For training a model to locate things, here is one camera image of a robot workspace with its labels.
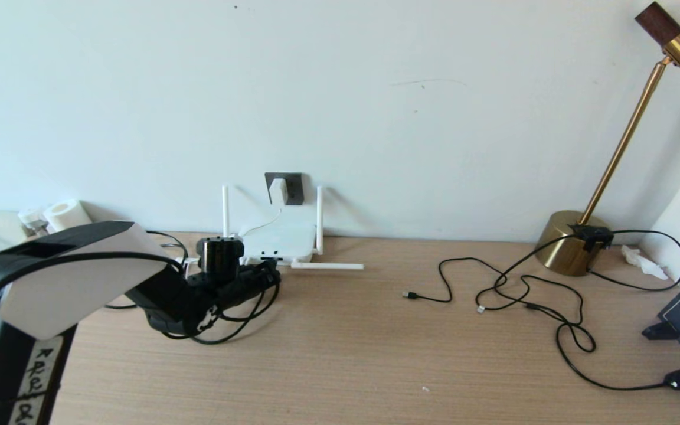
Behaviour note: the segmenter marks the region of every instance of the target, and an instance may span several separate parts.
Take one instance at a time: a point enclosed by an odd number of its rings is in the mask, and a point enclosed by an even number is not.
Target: white roll
[[[44,218],[54,228],[54,231],[62,231],[91,223],[91,218],[86,214],[83,205],[77,199],[70,199],[48,207],[44,211]]]

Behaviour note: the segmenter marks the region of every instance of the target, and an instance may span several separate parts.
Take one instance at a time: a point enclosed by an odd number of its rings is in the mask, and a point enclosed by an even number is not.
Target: wooden tabletop
[[[176,235],[190,247],[206,236]],[[137,309],[95,312],[78,326],[52,423],[680,423],[680,392],[602,390],[575,375],[555,347],[558,322],[547,316],[520,306],[477,313],[475,294],[495,278],[479,264],[445,267],[451,304],[400,295],[445,296],[437,274],[442,259],[477,256],[504,269],[531,249],[329,238],[318,261],[365,263],[366,270],[283,268],[272,309],[223,345],[166,339]],[[626,264],[618,248],[604,253],[596,270],[663,285]],[[645,385],[680,369],[677,342],[640,335],[676,290],[645,293],[593,276],[564,277],[535,259],[512,277],[521,273],[583,294],[584,325],[599,348],[580,352],[568,335],[564,346],[589,376],[609,385]],[[574,296],[549,286],[532,285],[527,300],[577,317]],[[498,300],[485,296],[483,303],[490,301]],[[202,337],[232,329],[224,323]]]

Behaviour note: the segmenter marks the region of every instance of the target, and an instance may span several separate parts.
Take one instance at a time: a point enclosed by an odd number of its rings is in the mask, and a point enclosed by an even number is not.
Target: wall outlet
[[[275,178],[284,178],[288,187],[288,199],[285,205],[303,205],[303,174],[300,172],[265,172],[264,178],[267,181],[267,193],[269,193],[269,186],[272,185],[272,180]],[[269,203],[272,204],[272,196],[269,197]]]

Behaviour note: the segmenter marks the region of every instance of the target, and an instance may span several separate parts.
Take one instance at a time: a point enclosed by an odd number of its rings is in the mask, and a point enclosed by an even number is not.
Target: black cable
[[[661,235],[669,237],[673,242],[675,242],[675,244],[678,245],[678,248],[680,248],[680,243],[676,239],[674,239],[674,237],[670,236],[669,234],[665,234],[663,232],[660,232],[660,231],[623,230],[623,231],[613,232],[613,234],[621,234],[621,233],[661,234]],[[477,293],[477,295],[475,296],[476,304],[480,307],[481,311],[483,311],[483,310],[496,311],[496,310],[506,309],[507,307],[510,307],[510,306],[512,306],[513,304],[516,304],[516,303],[521,303],[521,304],[524,304],[524,306],[527,307],[528,309],[532,309],[532,310],[535,310],[535,311],[538,311],[538,312],[542,312],[543,314],[547,315],[548,317],[551,317],[551,318],[553,318],[557,321],[560,321],[561,324],[555,330],[556,347],[558,347],[558,350],[561,353],[561,357],[563,357],[563,360],[566,362],[566,364],[569,366],[569,368],[571,368],[572,371],[574,371],[574,373],[576,373],[578,376],[582,377],[583,380],[589,382],[589,384],[597,385],[598,387],[601,387],[601,388],[604,388],[604,389],[607,389],[607,390],[616,390],[616,391],[651,390],[651,389],[654,389],[654,388],[668,387],[669,385],[666,382],[659,382],[659,384],[652,384],[652,385],[639,385],[638,387],[612,387],[612,385],[602,384],[602,382],[597,382],[596,380],[591,379],[590,377],[586,376],[586,374],[584,374],[582,371],[580,371],[574,365],[574,363],[570,360],[570,358],[566,354],[565,349],[563,348],[563,345],[561,344],[561,331],[564,328],[568,328],[571,332],[571,336],[574,338],[575,345],[580,350],[582,350],[583,352],[589,352],[589,353],[594,352],[597,349],[597,342],[594,340],[594,337],[591,335],[591,333],[588,330],[586,330],[586,328],[584,328],[582,326],[584,298],[583,298],[583,296],[581,295],[580,292],[578,292],[574,288],[570,287],[569,285],[564,285],[563,283],[559,283],[559,282],[553,282],[552,280],[544,279],[544,278],[537,277],[537,276],[532,276],[530,274],[524,274],[524,275],[521,276],[521,282],[526,286],[526,291],[524,291],[524,293],[521,294],[521,296],[513,297],[513,296],[510,296],[508,294],[502,293],[499,290],[499,288],[502,287],[503,285],[505,285],[505,283],[508,281],[508,277],[507,277],[508,272],[512,271],[513,269],[518,267],[519,264],[521,264],[524,261],[526,261],[527,259],[531,258],[531,256],[539,253],[541,250],[544,250],[545,248],[549,247],[552,244],[555,244],[556,242],[559,242],[560,240],[563,240],[563,239],[566,239],[567,237],[572,237],[572,236],[574,236],[574,235],[559,237],[555,240],[551,240],[547,244],[543,244],[540,247],[535,248],[534,251],[532,251],[528,255],[524,256],[520,260],[516,261],[516,263],[514,263],[512,266],[508,267],[504,272],[497,271],[494,267],[490,266],[489,264],[484,263],[484,261],[481,261],[480,259],[475,259],[475,260],[479,261],[480,263],[485,264],[489,268],[496,270],[497,272],[500,272],[500,275],[495,279],[495,282],[493,283],[492,287],[486,288],[486,289],[481,290]],[[463,259],[474,259],[474,258],[473,257],[464,257]],[[610,282],[618,283],[619,285],[624,285],[626,287],[632,287],[632,288],[637,288],[637,289],[641,289],[641,290],[653,290],[653,291],[669,290],[669,289],[675,287],[676,285],[678,285],[678,283],[680,283],[680,277],[679,277],[678,280],[675,283],[673,283],[673,285],[669,285],[669,287],[651,289],[651,288],[637,287],[635,285],[629,285],[628,283],[618,282],[617,280],[610,279],[609,277],[604,277],[600,274],[597,274],[596,272],[591,272],[591,273],[593,275],[601,277],[605,280],[609,280]],[[443,280],[446,282],[446,279],[442,275],[442,272],[440,272],[440,276],[442,276]],[[552,309],[551,307],[524,301],[524,298],[529,294],[529,291],[531,290],[531,285],[529,285],[529,282],[527,282],[527,279],[536,279],[536,280],[539,280],[540,282],[550,283],[551,285],[557,285],[557,286],[560,286],[560,287],[563,287],[567,290],[572,291],[578,298],[578,321],[574,322],[574,321],[568,320],[564,315],[557,312],[555,309]],[[482,294],[484,294],[488,291],[491,291],[491,290],[495,291],[497,294],[499,294],[499,296],[502,296],[503,298],[509,299],[510,302],[508,302],[507,304],[504,304],[503,306],[498,306],[498,307],[482,306],[479,302],[479,297]],[[589,341],[590,347],[585,347],[583,344],[581,344],[581,342],[578,340],[577,331],[583,333],[583,335]]]
[[[138,307],[138,304],[127,304],[126,306],[112,306],[111,304],[105,304],[104,307],[105,309],[110,310],[128,310],[136,309]]]
[[[186,248],[185,244],[180,242],[180,240],[177,239],[177,237],[172,236],[172,234],[168,234],[168,233],[165,233],[163,231],[156,231],[156,230],[147,230],[146,233],[159,234],[161,236],[167,236],[170,239],[175,240],[175,242],[177,242],[177,244],[176,245],[170,245],[170,246],[175,246],[175,247],[181,248],[181,250],[183,250],[183,261],[182,261],[182,263],[185,264],[185,261],[188,259],[188,248]]]
[[[261,305],[261,301],[262,301],[262,299],[264,299],[264,294],[265,294],[265,292],[262,292],[259,295],[259,299],[256,300],[256,304],[253,306],[253,310],[251,310],[251,314],[249,316],[253,316],[254,313],[256,313],[256,310],[259,309],[259,306]],[[197,338],[196,336],[192,336],[191,339],[193,341],[196,341],[198,344],[203,344],[203,345],[222,344],[222,342],[227,342],[230,339],[233,339],[235,336],[237,336],[237,334],[240,334],[240,331],[242,331],[243,328],[245,328],[246,325],[248,325],[249,321],[251,321],[250,318],[248,320],[244,321],[243,323],[241,323],[241,325],[238,326],[238,328],[233,333],[225,336],[224,338],[214,339],[213,341],[209,341],[208,339],[200,339],[200,338]]]
[[[173,335],[168,332],[162,332],[162,335],[168,337],[169,339],[188,339],[191,337],[189,335]]]
[[[57,256],[52,258],[43,259],[38,261],[38,263],[27,264],[21,268],[11,272],[10,274],[0,278],[0,291],[5,288],[10,283],[14,282],[21,277],[24,277],[32,272],[37,272],[41,269],[46,269],[52,266],[58,266],[59,264],[67,263],[78,263],[78,261],[91,261],[100,259],[147,259],[150,261],[159,261],[160,263],[167,263],[170,266],[178,269],[178,272],[182,273],[183,269],[180,264],[170,258],[164,256],[155,256],[146,253],[132,253],[132,252],[105,252],[105,253],[81,253],[72,254],[68,256]]]
[[[674,237],[672,237],[671,235],[669,235],[669,234],[667,234],[667,233],[663,233],[663,232],[661,232],[661,231],[656,231],[656,230],[618,230],[618,231],[614,231],[614,232],[613,232],[613,234],[620,234],[620,233],[661,234],[661,235],[663,235],[663,236],[665,236],[665,237],[668,237],[670,240],[672,240],[676,245],[678,245],[678,248],[680,249],[680,242],[678,242],[678,241],[677,241]],[[631,285],[630,283],[618,282],[618,280],[615,280],[615,279],[613,279],[613,278],[611,278],[611,277],[607,277],[607,276],[604,276],[604,275],[602,275],[602,274],[599,274],[599,273],[595,272],[594,270],[589,270],[589,273],[591,273],[591,274],[593,274],[594,276],[597,276],[597,277],[599,277],[599,278],[601,278],[601,279],[607,280],[608,282],[616,283],[617,285],[623,285],[624,287],[630,287],[630,288],[639,289],[639,290],[647,290],[647,291],[650,291],[650,292],[659,292],[659,291],[669,290],[669,289],[675,287],[676,285],[678,285],[678,283],[680,283],[680,276],[678,276],[678,279],[677,279],[675,282],[673,282],[672,285],[669,285],[669,286],[667,286],[667,287],[662,287],[662,288],[645,288],[645,287],[638,287],[638,286],[636,286],[636,285]]]
[[[224,312],[219,312],[218,317],[221,318],[222,320],[227,320],[227,321],[235,321],[235,322],[242,322],[242,321],[249,321],[253,320],[260,315],[262,315],[264,312],[266,312],[269,307],[272,307],[272,304],[274,304],[275,299],[277,299],[277,294],[280,293],[280,283],[276,283],[274,286],[274,292],[272,293],[272,298],[269,299],[269,302],[267,305],[264,307],[264,309],[261,309],[259,312],[253,313],[251,315],[246,316],[245,318],[232,318],[224,314]]]

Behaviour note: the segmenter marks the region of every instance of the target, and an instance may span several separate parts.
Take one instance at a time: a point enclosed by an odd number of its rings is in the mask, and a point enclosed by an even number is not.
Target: crumpled tissue
[[[652,274],[658,279],[666,280],[668,276],[663,272],[663,269],[657,264],[652,263],[652,261],[639,255],[640,252],[642,251],[626,247],[626,245],[621,245],[621,253],[623,253],[627,263],[639,267],[645,274]]]

